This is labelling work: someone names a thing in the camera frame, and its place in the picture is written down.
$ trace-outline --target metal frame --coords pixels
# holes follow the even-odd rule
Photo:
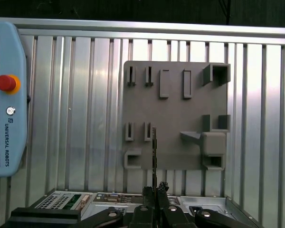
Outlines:
[[[29,92],[33,94],[31,103],[35,103],[34,108],[43,99],[51,99],[51,106],[47,104],[47,108],[51,109],[52,113],[68,107],[68,100],[65,100],[65,96],[69,95],[68,91],[63,90],[65,94],[62,95],[59,93],[61,87],[69,88],[69,85],[74,83],[70,81],[59,84],[60,75],[64,76],[70,71],[65,62],[74,61],[75,73],[81,76],[82,81],[75,81],[72,88],[72,92],[78,94],[74,97],[75,102],[88,100],[87,97],[91,99],[96,95],[96,85],[93,84],[92,91],[87,85],[92,84],[87,80],[89,75],[103,72],[109,75],[110,79],[114,79],[113,84],[108,84],[107,77],[98,77],[96,83],[101,87],[97,89],[103,89],[104,94],[100,96],[103,100],[93,100],[93,104],[107,102],[108,107],[114,107],[114,112],[111,109],[112,115],[108,117],[115,118],[113,122],[103,118],[106,107],[101,107],[101,110],[92,109],[95,107],[92,107],[90,100],[89,105],[84,107],[88,117],[92,109],[97,111],[99,119],[109,122],[106,129],[112,130],[110,132],[114,137],[120,130],[115,129],[118,125],[115,111],[121,111],[122,85],[119,84],[119,79],[122,78],[122,66],[126,60],[230,63],[232,77],[228,86],[228,113],[231,114],[232,124],[227,138],[226,170],[222,173],[159,171],[158,179],[165,177],[171,183],[171,194],[175,195],[230,196],[266,228],[285,228],[285,28],[50,19],[0,18],[0,21],[14,23],[22,35],[28,62],[31,63],[28,72],[34,76],[28,81],[32,86]],[[77,52],[74,52],[72,47],[76,47]],[[52,64],[55,65],[54,62],[61,65],[51,69]],[[90,72],[90,66],[96,68]],[[46,98],[41,96],[43,93],[47,94]],[[114,96],[107,99],[107,95],[112,93]],[[73,114],[80,113],[82,109],[77,106]],[[42,131],[35,132],[37,135],[34,137],[40,141],[42,136],[42,143],[48,143],[49,149],[55,150],[55,142],[47,142],[47,137],[43,135],[51,132],[49,140],[55,140],[59,128],[64,132],[68,126],[62,125],[56,129],[54,125],[49,125],[51,129],[43,128],[44,123],[38,124],[31,120],[33,115],[35,119],[45,119],[47,124],[56,121],[57,117],[31,112],[29,126],[31,133],[33,127],[41,128]],[[87,121],[91,123],[94,119],[87,118]],[[47,157],[48,148],[44,145],[40,147],[37,144],[39,141],[34,137],[29,135],[28,151],[19,172],[10,179],[0,179],[0,224],[15,207],[29,206],[52,187],[58,186],[60,190],[65,187],[93,190],[96,184],[97,188],[103,186],[103,191],[138,193],[142,186],[149,184],[151,180],[150,171],[126,172],[121,163],[110,163],[111,158],[115,156],[116,159],[116,156],[119,156],[118,153],[110,151],[107,157],[101,158],[111,165],[106,166],[107,170],[101,167],[106,176],[103,180],[91,176],[97,171],[99,163],[92,160],[81,161],[77,169],[72,167],[67,173],[59,169],[59,178],[56,180],[55,176],[50,175],[53,170],[56,172],[56,164],[49,164],[50,160],[44,159]],[[110,141],[105,140],[106,137],[104,133],[100,141],[95,141],[97,146],[114,148],[111,147]],[[80,154],[84,156],[86,153],[82,150]],[[75,155],[64,157],[58,162],[69,162],[74,158]],[[35,168],[40,159],[44,163],[42,168],[45,168],[42,172]],[[85,167],[90,164],[92,166],[87,172]],[[114,165],[118,168],[117,171],[110,168],[115,167]],[[74,177],[74,171],[83,173],[84,177],[79,180],[69,179],[70,175]],[[114,177],[118,181],[109,177],[112,173],[116,174]],[[143,182],[137,184],[136,181],[140,179]],[[74,184],[74,180],[81,181],[82,184]]]

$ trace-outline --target rectangular slot holder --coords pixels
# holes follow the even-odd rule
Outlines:
[[[210,63],[205,67],[203,69],[203,86],[213,82],[213,80],[218,80],[219,86],[230,82],[231,77],[229,65],[223,63]]]
[[[132,122],[125,124],[125,140],[134,141],[134,123]]]
[[[135,85],[135,74],[136,74],[136,67],[129,66],[127,72],[127,85],[134,86]]]
[[[153,72],[152,72],[152,67],[148,66],[146,67],[146,86],[152,86],[154,85],[154,79],[153,79]]]
[[[218,129],[230,132],[230,115],[219,115],[218,117]]]
[[[141,169],[142,167],[142,150],[129,149],[124,154],[125,169]]]
[[[144,141],[145,142],[151,141],[151,123],[150,122],[144,123]]]

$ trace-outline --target ventilation grille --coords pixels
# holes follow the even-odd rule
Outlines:
[[[127,208],[117,208],[115,207],[116,210],[120,211],[123,215],[127,212]]]
[[[42,204],[40,204],[37,208],[38,209],[46,209],[56,199],[57,199],[57,196],[54,196],[54,195],[50,196]]]
[[[63,195],[52,207],[51,209],[60,209],[60,207],[69,200],[70,195]]]

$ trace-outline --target screw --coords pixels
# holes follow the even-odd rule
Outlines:
[[[170,211],[176,211],[176,207],[171,206],[171,207],[169,207],[169,210],[170,210]]]
[[[201,214],[205,217],[210,217],[210,213],[207,211],[203,211]]]
[[[141,210],[142,210],[142,211],[146,211],[146,210],[148,210],[148,209],[147,209],[146,207],[142,206],[142,207],[141,207]]]
[[[117,214],[115,213],[115,212],[111,212],[110,214],[109,214],[109,216],[110,217],[115,217]]]

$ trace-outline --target gray block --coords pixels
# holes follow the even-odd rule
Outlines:
[[[158,169],[200,170],[204,167],[199,145],[192,143],[191,135],[186,133],[203,132],[203,115],[210,115],[211,129],[218,129],[219,116],[227,115],[227,85],[202,83],[203,70],[208,65],[152,61],[128,61],[124,64],[125,69],[129,66],[135,68],[135,86],[128,86],[125,78],[122,122],[124,126],[135,124],[131,129],[133,141],[123,139],[122,150],[140,148],[142,169],[152,168],[152,143],[146,135],[146,123],[152,123],[151,127],[157,128]],[[152,80],[148,78],[148,83],[153,81],[153,86],[146,86],[149,67]],[[190,76],[184,75],[184,71],[191,72]],[[186,83],[189,87],[184,88],[184,81],[190,81]]]
[[[226,154],[226,134],[221,132],[203,132],[200,136],[200,150],[205,156]]]
[[[167,99],[169,97],[170,74],[169,70],[160,71],[160,98]]]
[[[184,99],[192,98],[193,93],[192,74],[190,70],[183,71],[183,91]]]

